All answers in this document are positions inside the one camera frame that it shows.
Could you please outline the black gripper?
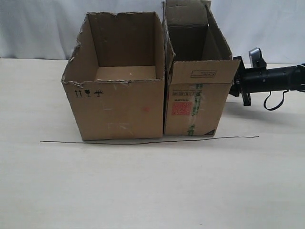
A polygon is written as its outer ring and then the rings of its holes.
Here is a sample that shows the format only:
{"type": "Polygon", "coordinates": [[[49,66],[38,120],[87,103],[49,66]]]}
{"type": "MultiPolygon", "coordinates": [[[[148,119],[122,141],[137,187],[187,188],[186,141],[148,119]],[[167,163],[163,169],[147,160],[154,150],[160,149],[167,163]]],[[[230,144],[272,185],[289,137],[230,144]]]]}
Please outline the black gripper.
{"type": "Polygon", "coordinates": [[[239,60],[239,66],[235,73],[233,84],[230,88],[230,95],[234,97],[242,96],[243,99],[243,106],[250,106],[251,105],[251,96],[250,93],[247,93],[244,88],[243,79],[246,75],[246,68],[244,66],[244,62],[241,56],[236,56],[233,60],[239,60]]]}

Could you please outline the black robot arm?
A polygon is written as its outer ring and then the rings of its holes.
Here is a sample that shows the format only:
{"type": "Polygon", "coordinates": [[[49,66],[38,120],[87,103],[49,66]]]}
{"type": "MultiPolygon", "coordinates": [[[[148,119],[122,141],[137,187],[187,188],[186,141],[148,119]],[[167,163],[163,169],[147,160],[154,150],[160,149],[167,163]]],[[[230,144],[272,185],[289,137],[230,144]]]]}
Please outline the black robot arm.
{"type": "Polygon", "coordinates": [[[245,68],[241,56],[233,58],[238,60],[239,67],[234,76],[233,85],[229,94],[241,96],[244,106],[251,105],[251,93],[283,91],[305,91],[305,66],[303,64],[271,68],[266,67],[266,62],[260,59],[259,67],[245,68]]]}

